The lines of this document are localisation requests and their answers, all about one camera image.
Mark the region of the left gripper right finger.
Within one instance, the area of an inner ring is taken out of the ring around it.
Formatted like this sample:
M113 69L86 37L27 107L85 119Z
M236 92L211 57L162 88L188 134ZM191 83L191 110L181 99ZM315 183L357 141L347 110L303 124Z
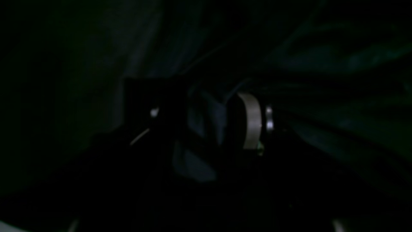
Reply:
M227 104L227 148L258 157L275 129L271 104L252 93L236 93Z

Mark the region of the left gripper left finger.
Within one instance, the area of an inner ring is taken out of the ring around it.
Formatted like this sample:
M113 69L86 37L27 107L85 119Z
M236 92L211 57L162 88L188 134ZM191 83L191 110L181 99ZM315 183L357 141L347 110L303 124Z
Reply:
M125 174L142 181L150 175L180 178L175 152L185 128L187 91L182 79L132 79L125 81L125 120L128 158Z

